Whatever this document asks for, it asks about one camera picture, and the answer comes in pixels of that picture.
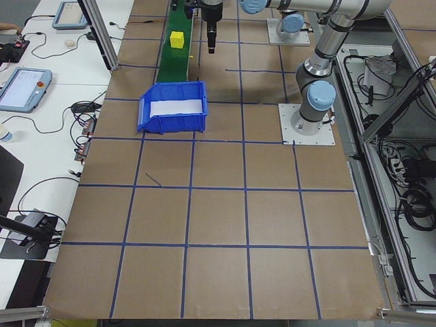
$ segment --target white table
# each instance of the white table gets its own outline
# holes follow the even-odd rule
[[[41,0],[33,15],[55,14],[61,0]],[[122,38],[124,30],[110,26],[113,21],[124,26],[128,20],[133,0],[97,0],[105,24],[111,36]],[[68,48],[65,40],[76,40],[77,37],[89,31],[89,28],[77,31],[56,31],[51,27],[52,21],[46,18],[30,20],[24,31],[32,33],[41,31],[47,35],[47,44],[37,50],[39,56],[61,53]],[[23,55],[20,63],[11,64],[0,72],[0,84],[4,83],[15,67],[32,67],[49,69],[53,73],[51,85],[39,106],[29,114],[19,114],[32,118],[42,131],[52,131],[60,128],[62,112],[66,107],[77,101],[92,101],[102,94],[109,84],[110,73],[104,65],[97,44],[86,37],[80,40],[78,49],[60,57],[38,59],[31,51],[44,41],[43,35],[28,35],[30,47]],[[118,52],[121,41],[113,40]],[[102,103],[104,96],[98,99]],[[16,115],[14,112],[0,112],[0,121]],[[71,111],[65,113],[65,127],[54,134],[39,134],[31,121],[15,118],[5,126],[14,134],[12,141],[2,143],[11,154],[24,163],[24,172],[11,209],[16,209],[19,199],[34,184],[46,178],[65,176],[75,178],[68,170],[82,171],[82,164],[74,161],[74,144],[69,129],[74,121]],[[82,128],[75,124],[72,133],[75,137],[81,134]],[[77,189],[77,183],[58,179],[38,185],[24,199],[21,208],[55,213],[68,220],[69,212]],[[9,218],[17,214],[10,213]],[[57,229],[62,230],[63,223],[58,222]],[[0,232],[1,237],[7,236],[7,230]],[[56,261],[58,249],[48,252],[47,261]],[[0,260],[0,309],[7,305],[24,260]]]

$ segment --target yellow cube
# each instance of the yellow cube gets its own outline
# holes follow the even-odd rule
[[[185,43],[185,37],[183,32],[171,32],[170,35],[171,48],[183,49],[183,44]]]

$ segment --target brown cardboard surface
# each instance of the brown cardboard surface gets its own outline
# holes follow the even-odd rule
[[[283,75],[279,72],[242,72],[243,101],[280,104],[285,101]]]
[[[298,192],[248,192],[250,243],[306,245]]]
[[[304,192],[302,198],[312,245],[367,245],[354,193]]]
[[[196,143],[193,185],[243,187],[243,148],[235,143]]]
[[[138,173],[139,185],[188,186],[192,142],[146,141]]]
[[[186,189],[137,189],[127,240],[133,243],[184,243],[187,201]]]
[[[118,53],[120,64],[155,67],[160,44],[160,40],[123,40]],[[147,48],[147,56],[136,51],[139,48]]]
[[[247,141],[281,142],[278,107],[244,106],[245,139]]]
[[[313,285],[307,278],[310,274],[305,249],[252,250],[255,316],[259,319],[293,319],[296,316],[317,319]]]
[[[244,245],[247,242],[244,196],[244,191],[194,189],[189,243]]]
[[[130,199],[130,187],[79,187],[63,240],[122,242]]]
[[[188,251],[186,318],[247,319],[247,250]]]
[[[182,249],[127,248],[115,315],[121,319],[180,317],[182,275]]]
[[[404,31],[404,34],[420,64],[429,63],[429,57],[436,53],[436,31]]]
[[[106,98],[137,100],[153,85],[154,76],[154,68],[123,66],[112,73]]]
[[[245,155],[248,187],[297,188],[294,154],[290,146],[246,144]]]
[[[169,1],[135,1],[129,21],[156,22],[127,25],[132,66],[110,81],[46,297],[53,317],[367,319],[381,305],[337,131],[336,146],[281,143],[275,104],[300,103],[293,72],[311,49],[267,46],[272,11],[236,2],[224,1],[215,55],[191,45],[206,131],[159,135],[136,132],[136,100]]]
[[[62,245],[44,304],[50,317],[108,317],[120,247]]]
[[[163,37],[165,19],[162,16],[147,16],[146,19],[141,16],[131,16],[127,24],[124,38],[125,39],[152,39],[160,40]],[[154,20],[151,24],[142,24],[144,20]]]
[[[394,0],[390,8],[402,29],[436,29],[433,0],[415,0],[413,5],[407,0]]]
[[[137,101],[103,102],[102,111],[98,117],[98,124],[94,136],[105,138],[142,138],[142,133],[136,131],[138,124]]]
[[[132,185],[140,147],[137,140],[93,140],[80,182]]]
[[[240,104],[209,104],[207,128],[196,140],[242,141]]]
[[[376,318],[383,300],[366,250],[313,250],[312,256],[323,318]]]

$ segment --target robotic arm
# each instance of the robotic arm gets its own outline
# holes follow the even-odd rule
[[[194,8],[201,8],[202,19],[207,23],[207,46],[209,53],[215,53],[217,22],[223,18],[223,0],[186,0],[185,14],[192,19]]]
[[[265,7],[278,10],[322,12],[330,15],[328,24],[313,55],[300,65],[296,73],[303,97],[300,110],[291,119],[300,134],[315,135],[322,119],[336,97],[334,87],[322,80],[330,75],[333,59],[352,30],[355,20],[373,18],[384,12],[392,0],[239,0],[248,14],[257,14]]]

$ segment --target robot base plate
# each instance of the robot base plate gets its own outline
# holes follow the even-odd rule
[[[320,131],[313,136],[301,135],[291,126],[291,117],[300,109],[300,104],[279,104],[281,137],[286,145],[335,145],[331,124],[322,125]]]
[[[268,35],[270,38],[270,44],[280,45],[280,46],[310,46],[311,42],[309,40],[309,35],[307,32],[300,32],[296,37],[282,39],[277,34],[277,25],[279,24],[279,18],[268,18],[266,20],[266,25],[268,26]]]

